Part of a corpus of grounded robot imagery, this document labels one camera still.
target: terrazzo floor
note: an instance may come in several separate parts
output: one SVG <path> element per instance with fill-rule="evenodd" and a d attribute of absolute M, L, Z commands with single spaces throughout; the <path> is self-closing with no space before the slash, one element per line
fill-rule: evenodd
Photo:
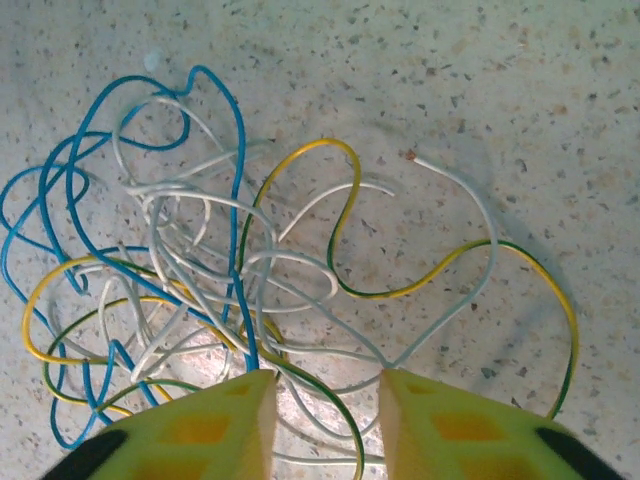
<path fill-rule="evenodd" d="M 141 73 L 183 85 L 195 64 L 226 82 L 250 137 L 275 139 L 267 160 L 249 172 L 254 177 L 301 144 L 336 136 L 355 148 L 366 172 L 397 186 L 393 199 L 363 193 L 347 226 L 338 260 L 354 284 L 401 286 L 452 248 L 486 235 L 461 189 L 406 158 L 415 152 L 464 174 L 486 196 L 502 235 L 531 251 L 577 308 L 580 360 L 557 420 L 625 478 L 640 478 L 640 2 L 4 0 L 2 12 L 2 185 L 41 164 L 112 79 Z M 107 104 L 96 124 L 108 128 L 131 95 Z M 221 97 L 207 86 L 197 95 L 200 112 L 223 138 L 233 138 Z M 153 174 L 154 165 L 141 165 L 141 174 Z M 110 186 L 83 201 L 94 213 L 87 227 L 94 241 L 143 241 L 135 205 L 111 188 L 118 170 L 109 152 L 87 168 Z M 338 156 L 311 154 L 279 180 L 274 211 L 284 219 L 309 192 L 349 172 Z M 5 206 L 10 222 L 36 188 L 35 177 L 15 188 Z M 291 244 L 322 258 L 327 222 L 344 199 L 318 206 Z M 69 254 L 83 254 L 63 213 L 57 221 Z M 41 234 L 36 224 L 28 228 Z M 485 254 L 470 254 L 408 297 L 339 296 L 331 308 L 397 355 L 420 325 L 468 291 Z M 22 247 L 12 254 L 15 278 L 27 291 L 53 268 L 45 257 Z M 545 413 L 569 337 L 553 294 L 526 267 L 501 253 L 488 287 L 407 368 Z M 0 293 L 2 476 L 35 479 L 62 450 L 49 429 L 41 365 L 20 342 L 22 306 L 4 285 Z M 292 338 L 353 342 L 311 314 L 281 322 Z M 375 371 L 341 362 L 301 365 L 340 385 Z M 203 362 L 182 368 L 209 375 Z M 351 406 L 360 421 L 371 418 L 375 389 Z M 281 408 L 291 410 L 286 399 Z M 70 435 L 84 421 L 84 413 L 74 412 L 60 415 Z M 295 414 L 289 420 L 308 427 Z M 323 454 L 284 434 L 276 447 Z M 367 448 L 379 452 L 379 438 Z M 324 479 L 351 472 L 275 461 L 273 475 Z M 385 475 L 367 467 L 365 478 Z"/>

